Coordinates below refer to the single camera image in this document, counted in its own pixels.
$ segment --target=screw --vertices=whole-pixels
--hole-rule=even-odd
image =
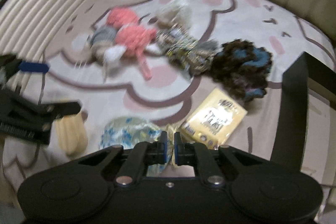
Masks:
[[[51,126],[50,126],[49,123],[45,123],[45,124],[42,126],[42,130],[43,130],[43,131],[48,131],[50,128],[51,128]]]
[[[175,184],[174,184],[173,182],[167,182],[167,183],[166,183],[166,186],[167,186],[168,188],[173,188],[173,187],[175,186]]]
[[[53,111],[54,108],[55,108],[55,107],[54,107],[53,105],[48,106],[48,107],[47,107],[47,112],[51,112],[51,111]]]
[[[220,185],[224,182],[224,178],[221,176],[209,176],[208,182],[214,185]]]
[[[133,179],[129,176],[120,176],[120,177],[117,177],[115,181],[121,185],[128,185],[132,183]]]

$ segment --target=stuffed toy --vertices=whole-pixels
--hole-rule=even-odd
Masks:
[[[91,52],[103,64],[104,79],[110,69],[120,66],[120,59],[136,57],[145,80],[152,78],[144,51],[157,53],[150,42],[156,37],[155,29],[138,25],[139,17],[129,8],[114,8],[107,18],[107,26],[99,28],[91,38]]]
[[[244,102],[264,97],[272,54],[240,39],[224,43],[222,47],[212,60],[211,77],[222,83],[233,97]]]
[[[218,45],[215,40],[199,42],[177,24],[160,31],[156,43],[168,56],[169,62],[184,70],[188,78],[210,69]]]
[[[172,0],[156,11],[157,24],[171,28],[175,24],[189,30],[192,22],[192,10],[186,0]]]

